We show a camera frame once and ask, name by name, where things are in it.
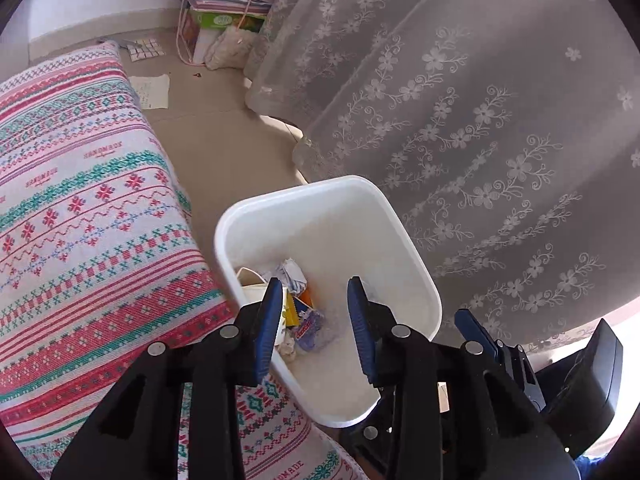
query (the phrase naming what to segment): metal rivet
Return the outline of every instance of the metal rivet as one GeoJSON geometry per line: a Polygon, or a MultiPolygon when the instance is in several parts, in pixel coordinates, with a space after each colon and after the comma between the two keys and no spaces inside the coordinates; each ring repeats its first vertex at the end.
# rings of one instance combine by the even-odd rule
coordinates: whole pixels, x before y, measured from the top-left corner
{"type": "Polygon", "coordinates": [[[402,339],[411,335],[411,329],[407,325],[396,325],[391,329],[391,333],[402,339]]]}
{"type": "Polygon", "coordinates": [[[465,343],[465,350],[471,355],[480,355],[482,353],[482,345],[478,341],[467,341],[465,343]]]}
{"type": "Polygon", "coordinates": [[[362,434],[364,435],[364,438],[366,438],[367,440],[373,440],[378,436],[378,430],[373,426],[367,426],[362,432],[362,434]]]}
{"type": "Polygon", "coordinates": [[[225,339],[233,339],[240,333],[240,329],[235,325],[225,325],[220,329],[220,335],[225,339]]]}
{"type": "Polygon", "coordinates": [[[149,355],[153,357],[157,355],[161,355],[166,350],[166,345],[160,341],[156,341],[155,343],[151,343],[148,347],[146,347],[146,351],[149,355]]]}

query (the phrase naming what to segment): sheer curtain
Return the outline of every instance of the sheer curtain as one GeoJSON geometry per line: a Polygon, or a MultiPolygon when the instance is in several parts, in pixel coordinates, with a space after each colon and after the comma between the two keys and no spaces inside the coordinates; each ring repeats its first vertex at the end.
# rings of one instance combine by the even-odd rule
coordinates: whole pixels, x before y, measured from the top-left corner
{"type": "Polygon", "coordinates": [[[304,133],[308,181],[360,174],[443,304],[549,348],[640,295],[640,55],[606,0],[277,0],[247,105],[304,133]]]}

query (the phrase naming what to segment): baseboard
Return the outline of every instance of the baseboard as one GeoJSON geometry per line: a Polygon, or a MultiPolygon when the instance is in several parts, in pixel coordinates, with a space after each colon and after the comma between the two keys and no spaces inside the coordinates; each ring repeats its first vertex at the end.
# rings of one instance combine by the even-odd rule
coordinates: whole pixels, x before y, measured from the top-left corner
{"type": "Polygon", "coordinates": [[[48,56],[51,52],[100,36],[109,36],[130,30],[175,27],[178,9],[149,9],[100,16],[88,22],[60,28],[44,34],[29,43],[29,59],[48,56]]]}

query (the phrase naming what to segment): beige floor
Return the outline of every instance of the beige floor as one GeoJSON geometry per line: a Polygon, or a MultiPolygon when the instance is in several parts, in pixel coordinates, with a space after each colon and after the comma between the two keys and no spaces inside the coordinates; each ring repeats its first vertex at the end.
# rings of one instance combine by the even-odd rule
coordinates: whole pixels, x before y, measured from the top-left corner
{"type": "Polygon", "coordinates": [[[212,244],[220,215],[244,198],[304,183],[291,161],[301,133],[245,106],[250,83],[242,71],[210,71],[182,63],[173,31],[118,35],[132,40],[148,36],[158,39],[166,56],[132,62],[121,50],[122,61],[130,76],[169,75],[169,108],[145,114],[190,196],[196,240],[216,272],[212,244]]]}

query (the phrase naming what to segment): striped fabric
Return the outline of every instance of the striped fabric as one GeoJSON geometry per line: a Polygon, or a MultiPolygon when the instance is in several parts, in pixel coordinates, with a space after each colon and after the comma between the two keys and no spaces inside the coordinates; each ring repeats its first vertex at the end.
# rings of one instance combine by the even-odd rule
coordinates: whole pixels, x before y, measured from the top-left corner
{"type": "MultiPolygon", "coordinates": [[[[110,43],[0,84],[0,420],[44,478],[150,342],[231,318],[137,101],[110,43]]],[[[273,378],[238,409],[248,478],[361,476],[273,378]]]]}

